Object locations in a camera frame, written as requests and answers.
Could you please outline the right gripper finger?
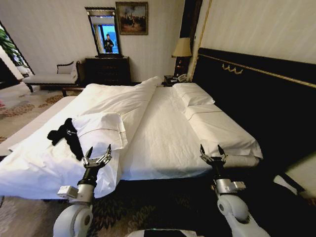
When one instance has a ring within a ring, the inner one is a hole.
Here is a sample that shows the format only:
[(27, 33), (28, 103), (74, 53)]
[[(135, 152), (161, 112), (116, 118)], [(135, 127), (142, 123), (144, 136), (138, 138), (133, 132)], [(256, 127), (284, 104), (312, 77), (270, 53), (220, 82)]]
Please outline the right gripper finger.
[(219, 154), (220, 154), (220, 157), (221, 157), (221, 161), (225, 162), (227, 155), (225, 154), (223, 148), (221, 148), (220, 145), (217, 145), (217, 147), (218, 147), (218, 151), (219, 151)]
[(202, 145), (200, 145), (200, 158), (205, 162), (211, 162), (211, 157), (205, 153)]

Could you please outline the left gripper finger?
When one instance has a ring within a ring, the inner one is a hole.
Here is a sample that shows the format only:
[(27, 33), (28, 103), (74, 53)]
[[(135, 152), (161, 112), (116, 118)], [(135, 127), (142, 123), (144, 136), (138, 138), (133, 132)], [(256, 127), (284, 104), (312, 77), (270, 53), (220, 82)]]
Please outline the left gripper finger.
[(92, 150), (93, 150), (93, 147), (91, 147), (87, 152), (86, 154), (83, 156), (83, 164), (84, 165), (89, 165), (89, 161), (90, 161), (90, 157), (91, 157), (91, 154), (92, 154)]
[(108, 146), (106, 152), (104, 153), (104, 155), (98, 159), (97, 163), (98, 164), (107, 164), (111, 159), (112, 159), (112, 156), (111, 156), (111, 145)]

